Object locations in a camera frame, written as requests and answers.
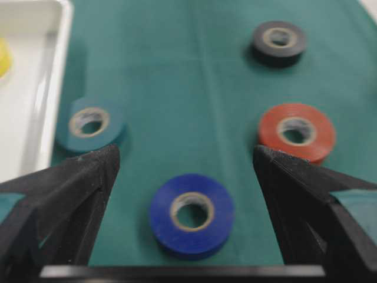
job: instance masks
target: white tray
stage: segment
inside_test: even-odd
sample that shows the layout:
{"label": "white tray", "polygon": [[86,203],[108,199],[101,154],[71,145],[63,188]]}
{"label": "white tray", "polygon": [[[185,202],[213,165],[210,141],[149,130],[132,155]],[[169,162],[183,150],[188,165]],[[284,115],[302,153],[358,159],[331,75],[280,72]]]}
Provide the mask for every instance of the white tray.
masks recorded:
{"label": "white tray", "polygon": [[69,0],[0,0],[13,59],[0,78],[0,182],[50,164],[72,12]]}

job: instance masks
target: tape core hole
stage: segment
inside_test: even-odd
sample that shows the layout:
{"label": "tape core hole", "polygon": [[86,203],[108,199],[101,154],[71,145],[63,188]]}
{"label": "tape core hole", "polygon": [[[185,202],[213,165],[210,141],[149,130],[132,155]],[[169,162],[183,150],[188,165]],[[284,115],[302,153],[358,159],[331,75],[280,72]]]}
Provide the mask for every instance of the tape core hole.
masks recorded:
{"label": "tape core hole", "polygon": [[290,41],[290,35],[285,31],[273,30],[270,33],[270,40],[273,44],[283,47],[288,45]]}
{"label": "tape core hole", "polygon": [[205,223],[208,218],[207,207],[189,203],[180,208],[177,212],[177,219],[182,226],[197,228]]}
{"label": "tape core hole", "polygon": [[213,220],[214,209],[209,198],[198,192],[184,193],[177,197],[170,209],[176,226],[188,232],[204,229]]}
{"label": "tape core hole", "polygon": [[285,143],[294,146],[308,145],[316,138],[314,125],[300,117],[284,119],[279,123],[277,132]]}
{"label": "tape core hole", "polygon": [[109,114],[103,109],[90,107],[77,112],[69,127],[77,137],[93,137],[107,128],[109,119]]}
{"label": "tape core hole", "polygon": [[297,44],[297,34],[288,28],[269,28],[263,33],[263,42],[271,48],[290,48]]}

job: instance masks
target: teal tape roll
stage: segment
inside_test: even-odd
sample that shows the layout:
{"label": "teal tape roll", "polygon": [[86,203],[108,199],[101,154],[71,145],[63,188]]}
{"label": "teal tape roll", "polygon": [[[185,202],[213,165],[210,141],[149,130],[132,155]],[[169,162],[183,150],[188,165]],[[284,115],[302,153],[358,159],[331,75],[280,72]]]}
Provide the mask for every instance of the teal tape roll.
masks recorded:
{"label": "teal tape roll", "polygon": [[[95,129],[85,130],[95,125]],[[71,152],[97,150],[124,133],[124,117],[118,105],[106,100],[75,100],[57,126],[57,142]]]}

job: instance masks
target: yellow tape roll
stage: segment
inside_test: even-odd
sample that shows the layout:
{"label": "yellow tape roll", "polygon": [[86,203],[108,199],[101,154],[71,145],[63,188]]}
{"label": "yellow tape roll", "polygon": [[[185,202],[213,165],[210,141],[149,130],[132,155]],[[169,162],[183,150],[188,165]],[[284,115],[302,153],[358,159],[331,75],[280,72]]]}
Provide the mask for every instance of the yellow tape roll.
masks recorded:
{"label": "yellow tape roll", "polygon": [[2,77],[9,70],[11,65],[12,59],[5,40],[0,38],[0,77]]}

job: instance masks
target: green tablecloth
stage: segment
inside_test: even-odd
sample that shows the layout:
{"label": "green tablecloth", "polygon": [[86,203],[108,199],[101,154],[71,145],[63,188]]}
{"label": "green tablecloth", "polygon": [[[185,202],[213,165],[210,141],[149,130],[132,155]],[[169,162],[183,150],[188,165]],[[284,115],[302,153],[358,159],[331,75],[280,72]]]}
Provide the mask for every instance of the green tablecloth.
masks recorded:
{"label": "green tablecloth", "polygon": [[[356,1],[73,3],[61,110],[79,97],[104,97],[124,109],[128,130],[92,265],[281,264],[250,152],[259,118],[277,104],[326,113],[338,141],[324,165],[377,182],[377,29]],[[307,52],[292,68],[245,57],[253,30],[274,19],[307,34]],[[53,164],[65,157],[55,147]],[[165,255],[148,225],[153,194],[183,173],[215,178],[234,199],[229,241],[203,261]]]}

